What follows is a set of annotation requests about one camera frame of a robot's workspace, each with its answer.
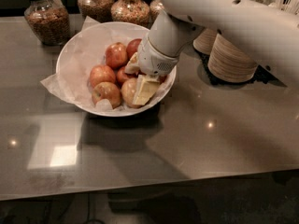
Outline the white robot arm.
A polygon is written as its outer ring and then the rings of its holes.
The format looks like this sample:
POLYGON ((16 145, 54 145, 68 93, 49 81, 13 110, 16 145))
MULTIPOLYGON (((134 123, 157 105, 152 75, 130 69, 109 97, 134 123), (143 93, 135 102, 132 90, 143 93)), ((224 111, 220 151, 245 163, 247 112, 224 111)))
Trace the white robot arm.
POLYGON ((299 85, 299 17, 251 0, 162 0, 134 66, 151 76, 171 73, 184 47, 206 28, 239 47, 285 85, 299 85))

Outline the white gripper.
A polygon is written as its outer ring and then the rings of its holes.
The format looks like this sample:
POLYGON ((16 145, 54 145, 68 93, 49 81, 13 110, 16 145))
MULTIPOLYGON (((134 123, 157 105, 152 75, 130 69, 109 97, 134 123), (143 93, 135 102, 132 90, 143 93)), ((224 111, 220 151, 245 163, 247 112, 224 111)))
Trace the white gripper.
POLYGON ((124 67, 124 72, 129 75, 137 74, 139 71, 146 74, 137 78, 133 104, 145 105, 160 87, 160 80, 156 76, 163 77, 170 74, 177 63, 178 57, 162 54, 150 43, 149 36, 144 36, 137 53, 133 54, 124 67))

